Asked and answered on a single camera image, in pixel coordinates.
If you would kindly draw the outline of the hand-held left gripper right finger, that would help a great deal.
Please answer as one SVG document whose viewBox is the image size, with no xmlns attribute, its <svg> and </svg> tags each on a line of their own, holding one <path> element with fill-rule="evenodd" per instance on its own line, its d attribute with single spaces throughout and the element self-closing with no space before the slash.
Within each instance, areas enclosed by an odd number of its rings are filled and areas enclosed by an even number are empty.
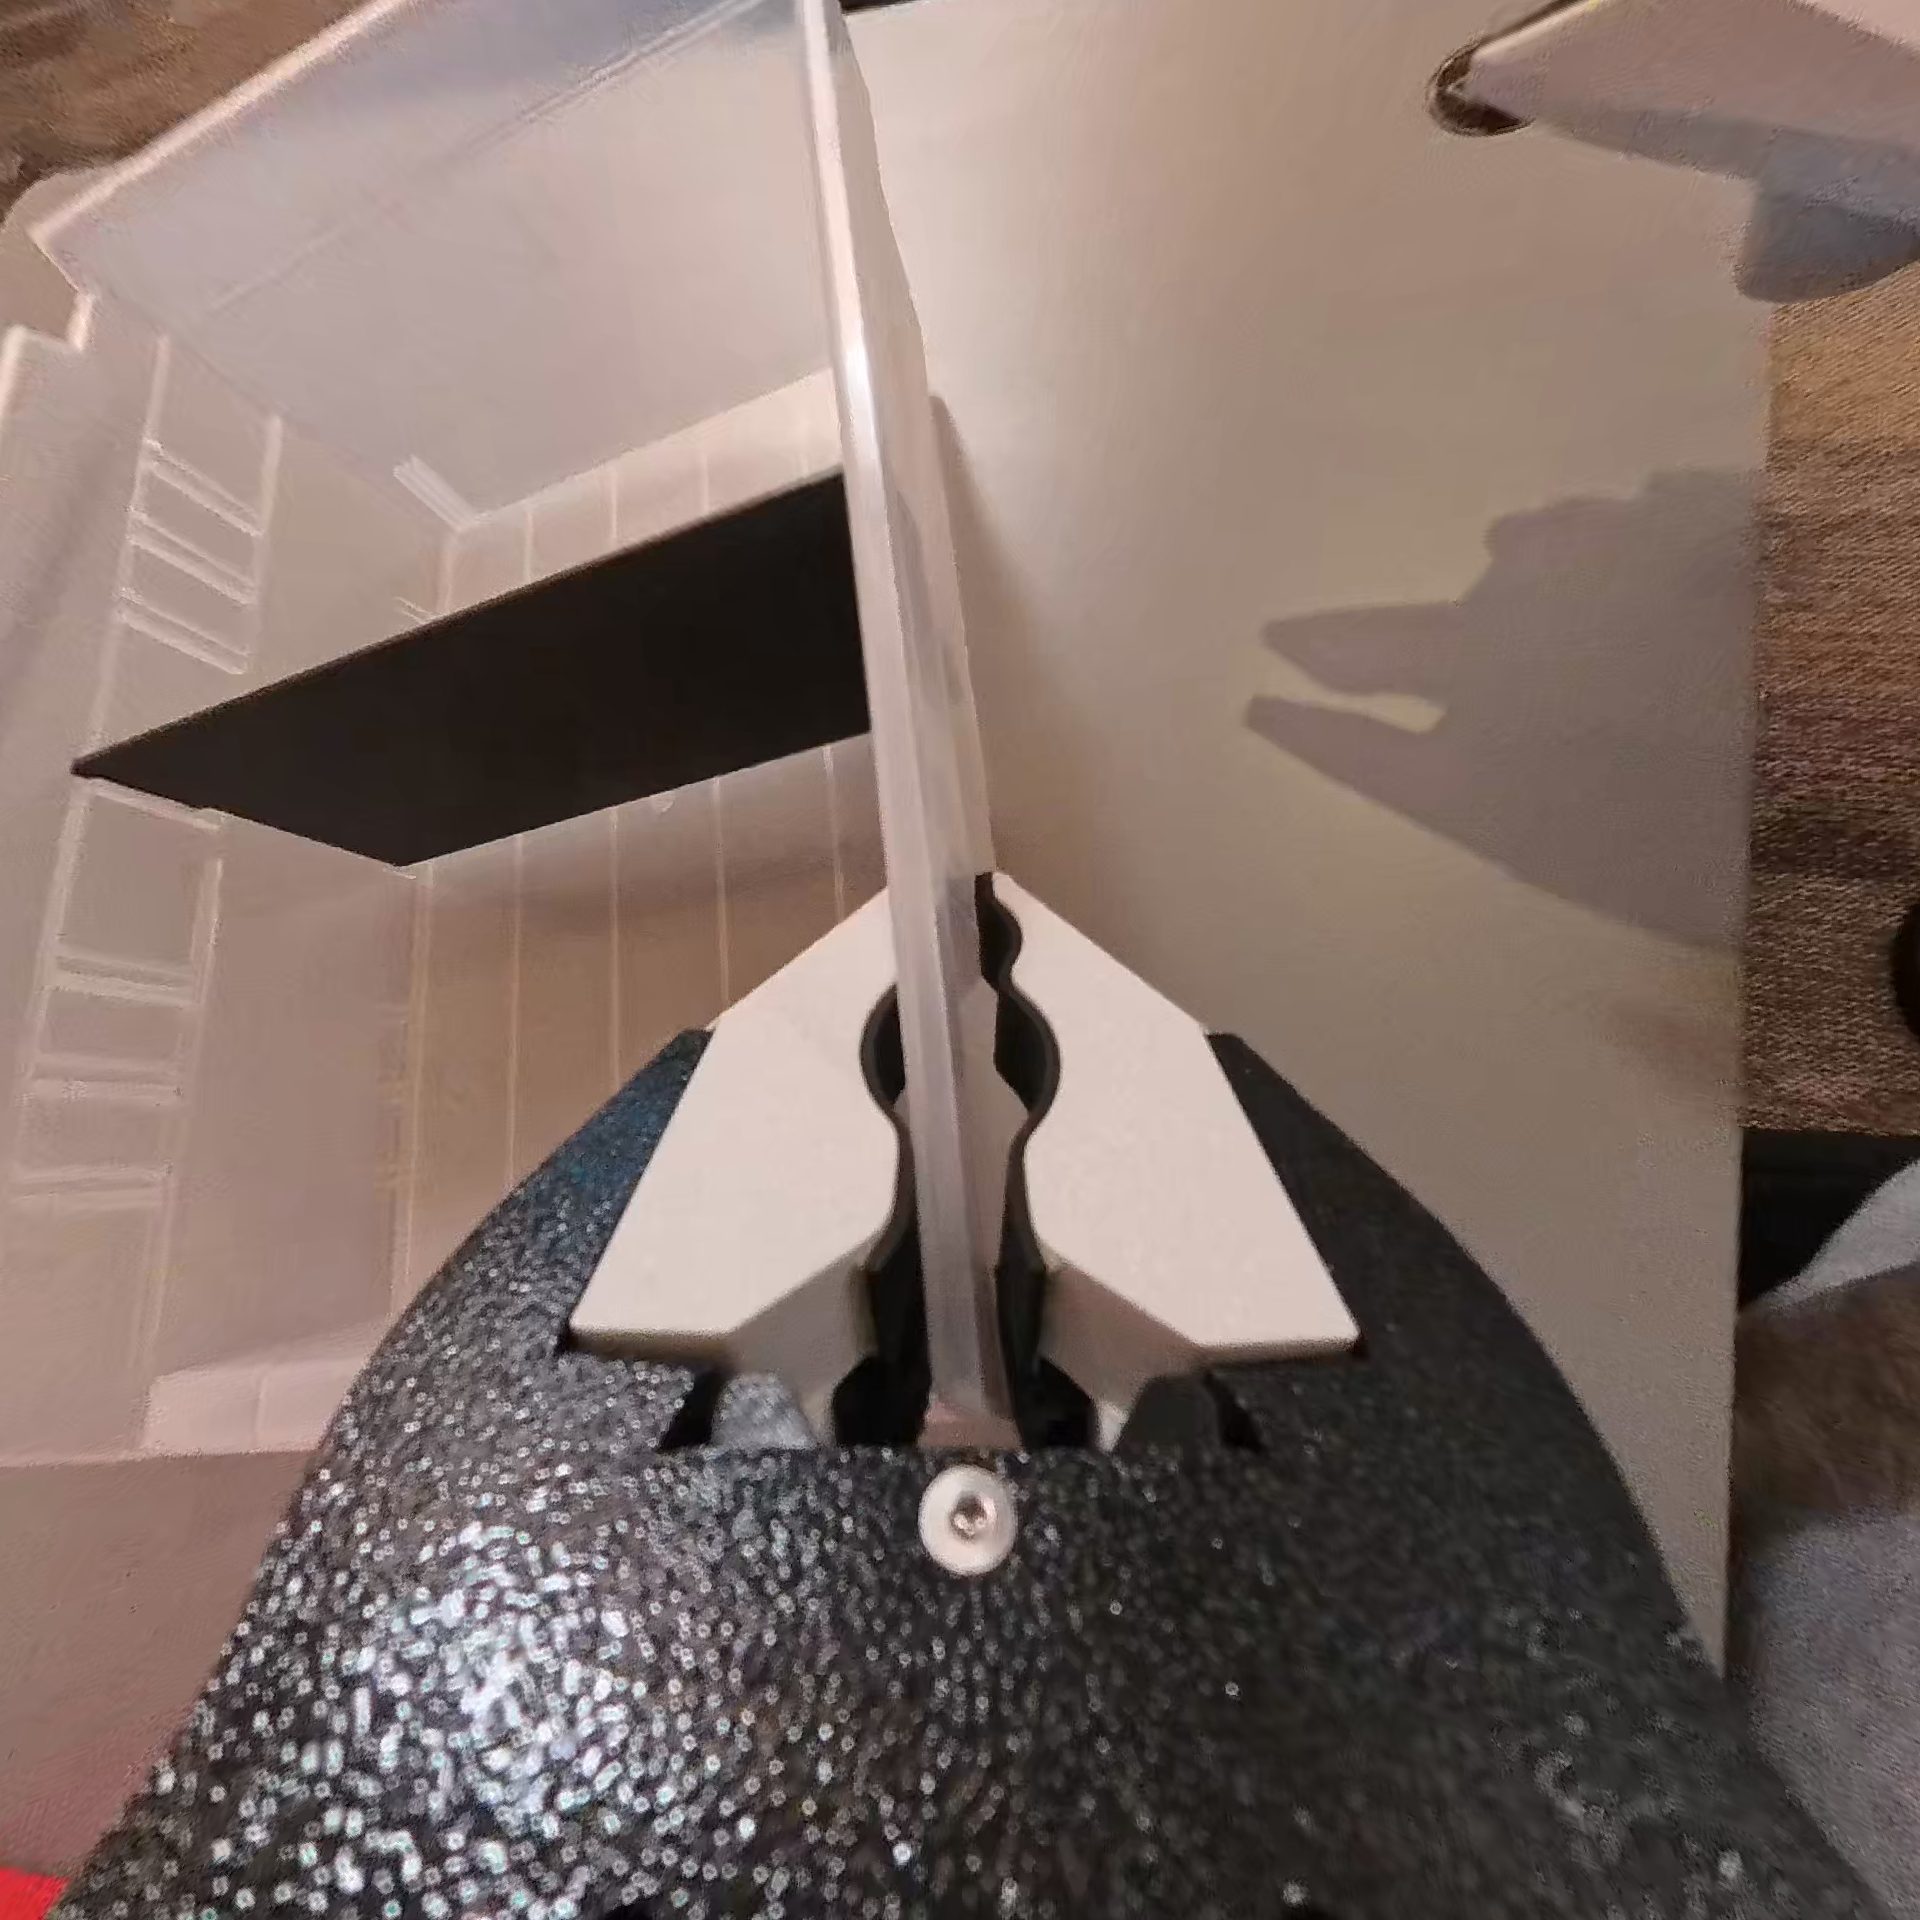
<svg viewBox="0 0 1920 1920">
<path fill-rule="evenodd" d="M 978 940 L 1017 1111 L 994 1279 L 1021 1437 L 1113 1445 L 1152 1383 L 1357 1356 L 1210 1031 L 1003 873 Z"/>
</svg>

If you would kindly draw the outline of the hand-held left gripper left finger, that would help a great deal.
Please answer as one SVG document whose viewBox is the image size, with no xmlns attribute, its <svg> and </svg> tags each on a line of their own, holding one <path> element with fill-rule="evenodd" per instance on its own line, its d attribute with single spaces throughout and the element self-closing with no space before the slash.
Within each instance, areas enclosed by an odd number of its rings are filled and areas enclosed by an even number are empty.
<svg viewBox="0 0 1920 1920">
<path fill-rule="evenodd" d="M 570 1316 L 591 1353 L 853 1369 L 899 1135 L 859 1062 L 897 984 L 887 895 L 730 1005 Z"/>
</svg>

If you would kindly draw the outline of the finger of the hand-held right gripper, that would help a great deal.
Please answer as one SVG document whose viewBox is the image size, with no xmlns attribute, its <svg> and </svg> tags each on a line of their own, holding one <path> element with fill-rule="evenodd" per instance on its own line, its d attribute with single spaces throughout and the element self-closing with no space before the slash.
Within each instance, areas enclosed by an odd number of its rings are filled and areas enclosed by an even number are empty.
<svg viewBox="0 0 1920 1920">
<path fill-rule="evenodd" d="M 1458 128 L 1546 125 L 1698 171 L 1909 164 L 1919 5 L 1538 5 L 1450 55 L 1432 100 Z"/>
</svg>

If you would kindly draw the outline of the clear plastic storage box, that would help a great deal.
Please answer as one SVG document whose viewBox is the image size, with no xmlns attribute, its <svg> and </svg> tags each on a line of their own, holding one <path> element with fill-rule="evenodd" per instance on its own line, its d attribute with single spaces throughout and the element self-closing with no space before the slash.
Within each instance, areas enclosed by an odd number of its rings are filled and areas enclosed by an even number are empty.
<svg viewBox="0 0 1920 1920">
<path fill-rule="evenodd" d="M 880 865 L 872 729 L 394 868 L 73 760 L 842 472 L 953 623 L 842 5 L 363 5 L 6 223 L 6 1473 L 294 1452 L 656 1032 Z"/>
</svg>

